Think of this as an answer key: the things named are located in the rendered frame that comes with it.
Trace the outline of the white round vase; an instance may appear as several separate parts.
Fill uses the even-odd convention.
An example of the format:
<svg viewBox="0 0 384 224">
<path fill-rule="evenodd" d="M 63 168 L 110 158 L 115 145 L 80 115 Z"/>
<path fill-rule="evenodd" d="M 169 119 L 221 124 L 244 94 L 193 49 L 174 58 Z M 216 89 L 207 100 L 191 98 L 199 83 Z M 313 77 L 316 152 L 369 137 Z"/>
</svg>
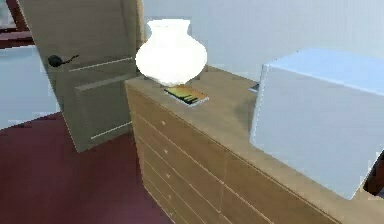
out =
<svg viewBox="0 0 384 224">
<path fill-rule="evenodd" d="M 151 35 L 139 48 L 135 61 L 139 71 L 164 86 L 185 84 L 204 69 L 206 48 L 188 34 L 186 19 L 147 22 Z"/>
</svg>

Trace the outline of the yellow and black book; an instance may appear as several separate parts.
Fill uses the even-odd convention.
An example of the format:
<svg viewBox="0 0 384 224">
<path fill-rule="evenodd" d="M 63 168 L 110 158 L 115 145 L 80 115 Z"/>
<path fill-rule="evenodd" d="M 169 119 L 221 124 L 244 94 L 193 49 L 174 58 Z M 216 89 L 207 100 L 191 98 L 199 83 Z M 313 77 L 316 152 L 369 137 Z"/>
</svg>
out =
<svg viewBox="0 0 384 224">
<path fill-rule="evenodd" d="M 168 87 L 164 92 L 188 107 L 193 107 L 209 99 L 206 94 L 186 85 Z"/>
</svg>

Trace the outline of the tan wooden chest of drawers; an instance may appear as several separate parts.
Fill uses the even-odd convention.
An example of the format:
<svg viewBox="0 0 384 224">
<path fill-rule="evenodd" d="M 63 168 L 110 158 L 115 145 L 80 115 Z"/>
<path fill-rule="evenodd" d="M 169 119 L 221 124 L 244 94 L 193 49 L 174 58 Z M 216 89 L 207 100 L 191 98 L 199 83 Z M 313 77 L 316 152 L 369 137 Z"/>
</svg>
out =
<svg viewBox="0 0 384 224">
<path fill-rule="evenodd" d="M 251 80 L 210 67 L 189 84 L 208 101 L 125 83 L 144 187 L 174 224 L 384 224 L 384 199 L 343 199 L 250 144 Z"/>
</svg>

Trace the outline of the beige room door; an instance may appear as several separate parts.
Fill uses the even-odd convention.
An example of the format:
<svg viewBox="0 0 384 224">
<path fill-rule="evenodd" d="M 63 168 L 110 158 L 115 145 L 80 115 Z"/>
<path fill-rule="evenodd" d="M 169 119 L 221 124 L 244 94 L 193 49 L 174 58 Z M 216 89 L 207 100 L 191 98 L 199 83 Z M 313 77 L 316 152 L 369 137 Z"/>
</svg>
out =
<svg viewBox="0 0 384 224">
<path fill-rule="evenodd" d="M 131 129 L 124 82 L 137 76 L 144 39 L 142 0 L 17 0 L 75 149 Z M 60 67 L 48 57 L 63 60 Z"/>
</svg>

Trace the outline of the pale blue box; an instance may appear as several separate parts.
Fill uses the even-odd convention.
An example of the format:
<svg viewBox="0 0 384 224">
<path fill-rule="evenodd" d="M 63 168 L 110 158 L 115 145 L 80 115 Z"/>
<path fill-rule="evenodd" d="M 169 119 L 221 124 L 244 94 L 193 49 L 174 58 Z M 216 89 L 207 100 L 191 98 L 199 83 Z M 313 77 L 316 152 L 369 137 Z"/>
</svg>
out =
<svg viewBox="0 0 384 224">
<path fill-rule="evenodd" d="M 249 141 L 352 199 L 384 152 L 384 59 L 309 48 L 264 64 Z"/>
</svg>

